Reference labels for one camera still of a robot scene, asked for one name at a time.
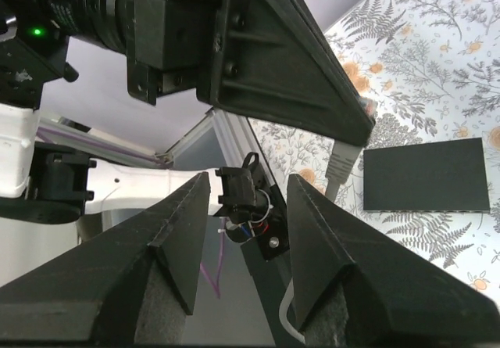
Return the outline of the black network switch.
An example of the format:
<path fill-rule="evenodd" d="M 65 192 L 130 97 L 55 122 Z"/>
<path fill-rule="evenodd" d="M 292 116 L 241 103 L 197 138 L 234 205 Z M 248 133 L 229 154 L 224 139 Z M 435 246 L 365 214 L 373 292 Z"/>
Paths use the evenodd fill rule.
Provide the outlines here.
<path fill-rule="evenodd" d="M 488 212 L 480 138 L 363 153 L 363 208 L 369 212 Z"/>

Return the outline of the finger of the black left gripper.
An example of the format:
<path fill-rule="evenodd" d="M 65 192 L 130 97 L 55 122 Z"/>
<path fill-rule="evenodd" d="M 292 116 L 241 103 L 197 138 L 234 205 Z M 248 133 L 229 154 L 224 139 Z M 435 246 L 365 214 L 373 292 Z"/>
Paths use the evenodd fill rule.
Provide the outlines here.
<path fill-rule="evenodd" d="M 374 126 L 304 0 L 218 0 L 196 95 L 359 147 Z"/>

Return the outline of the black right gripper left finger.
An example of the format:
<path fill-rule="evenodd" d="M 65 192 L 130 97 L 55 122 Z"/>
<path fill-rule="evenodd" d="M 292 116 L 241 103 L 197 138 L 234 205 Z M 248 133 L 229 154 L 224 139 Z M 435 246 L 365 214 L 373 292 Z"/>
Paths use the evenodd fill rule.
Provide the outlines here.
<path fill-rule="evenodd" d="M 1 289 L 4 347 L 169 347 L 194 310 L 207 173 Z"/>

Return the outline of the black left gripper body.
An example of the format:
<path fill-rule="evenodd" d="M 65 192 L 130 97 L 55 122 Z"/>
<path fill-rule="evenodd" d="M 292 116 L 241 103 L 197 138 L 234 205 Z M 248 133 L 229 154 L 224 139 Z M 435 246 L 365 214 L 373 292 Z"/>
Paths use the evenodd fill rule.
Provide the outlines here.
<path fill-rule="evenodd" d="M 195 88 L 222 0 L 126 0 L 127 90 L 154 106 Z"/>

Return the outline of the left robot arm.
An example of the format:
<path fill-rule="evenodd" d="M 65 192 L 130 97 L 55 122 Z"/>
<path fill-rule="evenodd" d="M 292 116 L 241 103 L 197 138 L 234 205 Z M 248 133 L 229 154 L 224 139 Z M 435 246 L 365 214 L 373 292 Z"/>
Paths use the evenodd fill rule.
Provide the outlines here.
<path fill-rule="evenodd" d="M 374 120 L 303 0 L 1 0 L 1 215 L 66 224 L 146 209 L 189 172 L 123 167 L 36 139 L 43 87 L 75 81 L 71 38 L 127 62 L 130 96 L 194 89 L 217 109 L 362 148 Z"/>

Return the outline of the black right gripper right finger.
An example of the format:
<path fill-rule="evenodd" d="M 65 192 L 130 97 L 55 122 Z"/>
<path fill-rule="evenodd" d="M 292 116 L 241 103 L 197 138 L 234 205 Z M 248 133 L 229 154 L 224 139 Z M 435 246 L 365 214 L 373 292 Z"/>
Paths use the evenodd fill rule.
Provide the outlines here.
<path fill-rule="evenodd" d="M 333 204 L 287 183 L 298 330 L 311 347 L 496 347 L 495 303 Z"/>

